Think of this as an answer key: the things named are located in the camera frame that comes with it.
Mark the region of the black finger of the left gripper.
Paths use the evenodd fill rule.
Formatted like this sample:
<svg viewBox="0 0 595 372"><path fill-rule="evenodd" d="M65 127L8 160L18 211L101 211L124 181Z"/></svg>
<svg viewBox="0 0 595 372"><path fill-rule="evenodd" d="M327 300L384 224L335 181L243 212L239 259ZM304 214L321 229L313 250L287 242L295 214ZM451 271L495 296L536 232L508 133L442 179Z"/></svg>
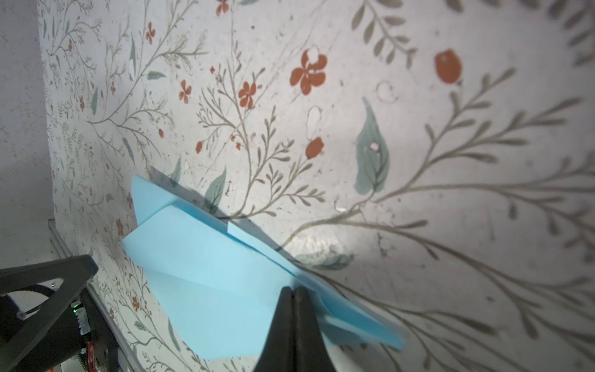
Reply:
<svg viewBox="0 0 595 372"><path fill-rule="evenodd" d="M41 305L38 313L1 347L2 371L10 371L16 367L46 336L97 272L96 263L88 255L1 270L3 295L53 279L63 281L60 289Z"/></svg>

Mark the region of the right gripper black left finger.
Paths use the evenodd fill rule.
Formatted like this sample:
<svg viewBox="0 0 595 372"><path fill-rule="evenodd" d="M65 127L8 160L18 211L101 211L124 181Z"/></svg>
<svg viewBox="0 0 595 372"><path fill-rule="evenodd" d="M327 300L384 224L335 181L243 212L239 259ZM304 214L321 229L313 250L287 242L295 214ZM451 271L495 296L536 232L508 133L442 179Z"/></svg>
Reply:
<svg viewBox="0 0 595 372"><path fill-rule="evenodd" d="M294 292L282 288L267 339L254 372L292 372L295 369Z"/></svg>

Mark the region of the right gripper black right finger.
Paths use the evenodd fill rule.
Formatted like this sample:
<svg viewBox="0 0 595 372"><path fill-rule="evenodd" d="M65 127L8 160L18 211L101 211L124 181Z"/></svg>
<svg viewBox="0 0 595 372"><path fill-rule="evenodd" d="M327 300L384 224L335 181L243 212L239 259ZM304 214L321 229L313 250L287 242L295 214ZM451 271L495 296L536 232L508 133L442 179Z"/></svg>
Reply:
<svg viewBox="0 0 595 372"><path fill-rule="evenodd" d="M294 291L294 365L297 372L336 372L305 287Z"/></svg>

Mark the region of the light blue paper sheet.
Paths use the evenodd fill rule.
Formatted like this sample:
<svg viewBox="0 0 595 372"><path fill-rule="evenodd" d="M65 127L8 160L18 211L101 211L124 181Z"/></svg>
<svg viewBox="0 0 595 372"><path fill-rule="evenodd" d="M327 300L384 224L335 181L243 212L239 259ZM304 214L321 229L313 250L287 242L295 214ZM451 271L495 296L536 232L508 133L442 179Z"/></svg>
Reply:
<svg viewBox="0 0 595 372"><path fill-rule="evenodd" d="M259 355L285 287L308 289L327 345L403 347L398 327L238 226L141 177L133 178L132 197L137 228L122 249L143 269L171 325L200 358Z"/></svg>

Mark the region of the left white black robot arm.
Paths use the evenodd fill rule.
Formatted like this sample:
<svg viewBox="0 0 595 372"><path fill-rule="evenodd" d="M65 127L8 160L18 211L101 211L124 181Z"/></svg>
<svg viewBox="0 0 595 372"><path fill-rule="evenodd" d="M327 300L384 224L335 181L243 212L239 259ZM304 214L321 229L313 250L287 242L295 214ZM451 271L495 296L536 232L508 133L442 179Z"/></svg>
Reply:
<svg viewBox="0 0 595 372"><path fill-rule="evenodd" d="M89 255L1 271L1 369L48 371L79 356L86 371L118 371L119 344L91 296Z"/></svg>

